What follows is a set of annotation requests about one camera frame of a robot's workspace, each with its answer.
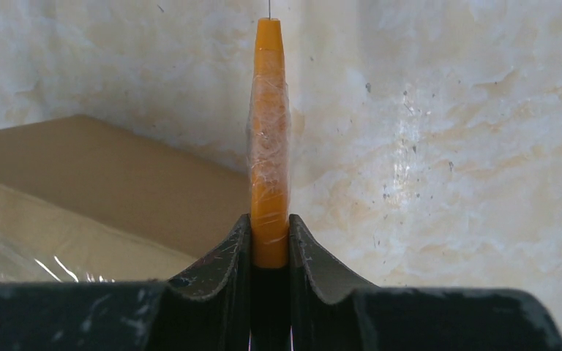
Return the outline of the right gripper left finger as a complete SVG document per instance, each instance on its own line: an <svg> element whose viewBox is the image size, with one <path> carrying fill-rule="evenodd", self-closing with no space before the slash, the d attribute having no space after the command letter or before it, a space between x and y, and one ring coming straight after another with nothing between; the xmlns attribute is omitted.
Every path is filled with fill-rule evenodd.
<svg viewBox="0 0 562 351"><path fill-rule="evenodd" d="M250 220L167 280L0 283L0 350L246 350Z"/></svg>

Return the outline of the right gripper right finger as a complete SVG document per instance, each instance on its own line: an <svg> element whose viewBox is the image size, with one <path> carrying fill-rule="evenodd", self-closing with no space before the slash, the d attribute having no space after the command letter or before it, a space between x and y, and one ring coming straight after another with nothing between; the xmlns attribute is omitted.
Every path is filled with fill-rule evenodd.
<svg viewBox="0 0 562 351"><path fill-rule="evenodd" d="M505 288L379 287L290 222L295 350L562 350L548 310Z"/></svg>

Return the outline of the brown cardboard express box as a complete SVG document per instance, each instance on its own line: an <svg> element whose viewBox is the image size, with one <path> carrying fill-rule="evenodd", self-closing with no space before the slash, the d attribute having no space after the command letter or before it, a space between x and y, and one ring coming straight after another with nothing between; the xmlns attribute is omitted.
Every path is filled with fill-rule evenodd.
<svg viewBox="0 0 562 351"><path fill-rule="evenodd" d="M249 207L244 174L87 116L0 129L0 281L167 279Z"/></svg>

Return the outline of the orange utility knife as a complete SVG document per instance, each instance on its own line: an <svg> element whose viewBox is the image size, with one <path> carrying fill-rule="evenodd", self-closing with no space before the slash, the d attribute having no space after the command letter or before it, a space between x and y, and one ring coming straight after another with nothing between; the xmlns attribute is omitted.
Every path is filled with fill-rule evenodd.
<svg viewBox="0 0 562 351"><path fill-rule="evenodd" d="M251 348L290 350L289 137L282 26L258 20L249 115Z"/></svg>

